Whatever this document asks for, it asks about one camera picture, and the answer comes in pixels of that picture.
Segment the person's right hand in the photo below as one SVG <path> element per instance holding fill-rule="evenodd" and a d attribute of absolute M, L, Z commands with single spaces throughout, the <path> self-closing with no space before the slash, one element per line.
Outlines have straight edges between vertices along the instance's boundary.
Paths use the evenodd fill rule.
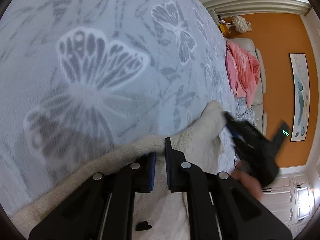
<path fill-rule="evenodd" d="M 231 177 L 240 182 L 246 189 L 248 189 L 253 197 L 261 202 L 263 199 L 263 191 L 259 181 L 246 172 L 240 170 L 240 168 L 242 168 L 242 161 L 237 162 L 236 168 L 231 173 Z"/>

